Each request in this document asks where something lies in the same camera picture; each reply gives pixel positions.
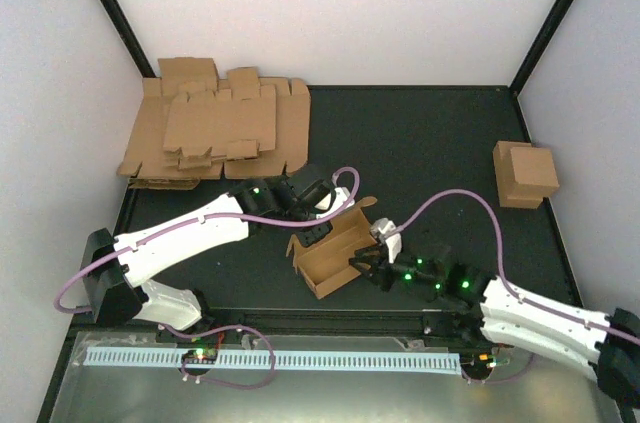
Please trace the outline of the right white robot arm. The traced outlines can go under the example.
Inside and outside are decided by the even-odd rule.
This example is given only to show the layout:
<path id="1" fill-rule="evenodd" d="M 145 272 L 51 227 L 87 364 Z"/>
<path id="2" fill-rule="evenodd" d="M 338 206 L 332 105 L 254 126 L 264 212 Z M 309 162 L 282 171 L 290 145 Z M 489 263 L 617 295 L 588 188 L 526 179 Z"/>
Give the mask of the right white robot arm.
<path id="1" fill-rule="evenodd" d="M 594 381 L 617 404 L 639 406 L 639 317 L 617 308 L 590 311 L 540 296 L 460 262 L 449 247 L 393 254 L 383 244 L 359 249 L 350 265 L 383 291 L 401 282 L 460 312 L 457 339 L 519 347 Z"/>

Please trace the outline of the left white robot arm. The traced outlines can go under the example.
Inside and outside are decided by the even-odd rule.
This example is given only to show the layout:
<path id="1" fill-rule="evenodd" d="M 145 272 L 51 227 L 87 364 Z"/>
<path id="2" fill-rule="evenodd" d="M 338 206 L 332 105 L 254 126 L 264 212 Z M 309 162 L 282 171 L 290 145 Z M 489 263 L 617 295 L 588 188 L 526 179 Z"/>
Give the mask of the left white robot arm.
<path id="1" fill-rule="evenodd" d="M 292 175 L 248 179 L 206 205 L 133 233 L 92 232 L 81 265 L 107 261 L 83 277 L 95 324 L 113 327 L 133 319 L 168 324 L 193 342 L 214 331 L 213 315 L 192 290 L 155 281 L 155 275 L 209 249 L 251 236 L 259 218 L 302 228 L 342 205 L 348 191 L 314 166 Z"/>

